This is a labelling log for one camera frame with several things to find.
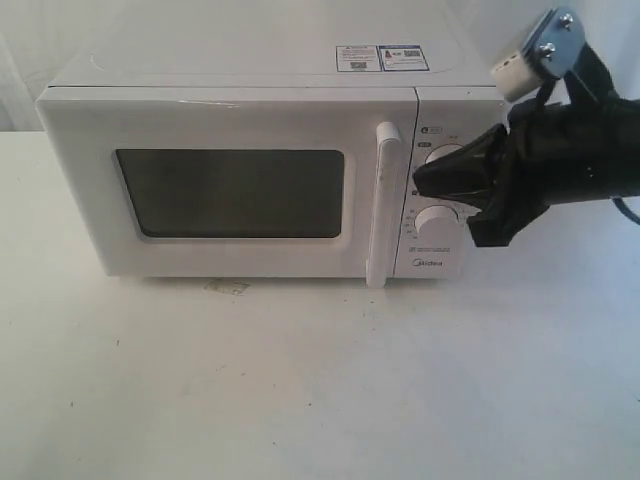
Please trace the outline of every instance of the white door handle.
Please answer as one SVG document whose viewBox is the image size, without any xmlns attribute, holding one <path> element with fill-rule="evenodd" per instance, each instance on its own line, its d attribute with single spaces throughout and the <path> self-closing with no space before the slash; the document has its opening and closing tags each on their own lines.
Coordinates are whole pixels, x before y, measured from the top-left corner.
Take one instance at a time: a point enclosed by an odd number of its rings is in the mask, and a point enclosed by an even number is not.
<svg viewBox="0 0 640 480">
<path fill-rule="evenodd" d="M 376 129 L 378 138 L 378 167 L 373 199 L 371 240 L 367 258 L 367 285 L 384 287 L 389 268 L 389 240 L 394 211 L 394 196 L 398 177 L 398 165 L 402 154 L 400 132 L 391 122 L 383 122 Z"/>
</svg>

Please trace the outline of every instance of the power knob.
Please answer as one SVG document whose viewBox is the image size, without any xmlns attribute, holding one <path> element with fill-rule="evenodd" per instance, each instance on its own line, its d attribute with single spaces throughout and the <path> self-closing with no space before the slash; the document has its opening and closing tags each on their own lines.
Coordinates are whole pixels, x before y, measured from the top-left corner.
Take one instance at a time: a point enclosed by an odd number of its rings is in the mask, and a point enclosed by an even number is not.
<svg viewBox="0 0 640 480">
<path fill-rule="evenodd" d="M 415 220 L 418 235 L 434 247 L 457 248 L 464 239 L 464 227 L 451 207 L 434 205 L 422 210 Z"/>
<path fill-rule="evenodd" d="M 445 155 L 449 155 L 450 153 L 453 153 L 460 148 L 462 148 L 462 145 L 458 145 L 455 143 L 450 143 L 448 145 L 438 147 L 429 154 L 424 163 L 433 162 L 434 160 L 437 160 L 440 157 L 444 157 Z"/>
</svg>

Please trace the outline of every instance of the brand logo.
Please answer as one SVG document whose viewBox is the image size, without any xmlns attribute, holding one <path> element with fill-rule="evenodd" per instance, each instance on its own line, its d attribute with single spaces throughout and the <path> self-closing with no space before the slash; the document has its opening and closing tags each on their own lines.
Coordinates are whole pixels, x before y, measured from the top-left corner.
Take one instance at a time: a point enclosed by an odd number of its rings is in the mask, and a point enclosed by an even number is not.
<svg viewBox="0 0 640 480">
<path fill-rule="evenodd" d="M 425 260 L 424 258 L 415 258 L 411 265 L 414 267 L 441 267 L 442 262 L 435 262 L 433 260 Z"/>
</svg>

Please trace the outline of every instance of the microwave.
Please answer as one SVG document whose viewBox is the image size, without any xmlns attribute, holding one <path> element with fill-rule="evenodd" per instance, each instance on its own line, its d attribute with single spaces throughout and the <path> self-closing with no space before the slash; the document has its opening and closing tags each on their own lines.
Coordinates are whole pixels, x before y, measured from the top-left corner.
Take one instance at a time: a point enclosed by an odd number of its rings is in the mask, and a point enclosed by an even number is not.
<svg viewBox="0 0 640 480">
<path fill-rule="evenodd" d="M 436 0 L 139 1 L 37 109 L 107 274 L 458 274 L 456 202 L 411 173 L 502 120 Z"/>
</svg>

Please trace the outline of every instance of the white table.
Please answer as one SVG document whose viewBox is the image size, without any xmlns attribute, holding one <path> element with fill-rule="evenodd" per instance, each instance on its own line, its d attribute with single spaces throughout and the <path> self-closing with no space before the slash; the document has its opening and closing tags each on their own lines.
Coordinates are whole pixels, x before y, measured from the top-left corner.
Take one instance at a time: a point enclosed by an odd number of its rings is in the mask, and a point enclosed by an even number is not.
<svg viewBox="0 0 640 480">
<path fill-rule="evenodd" d="M 108 278 L 0 134 L 0 477 L 637 479 L 640 228 L 556 207 L 459 281 Z"/>
</svg>

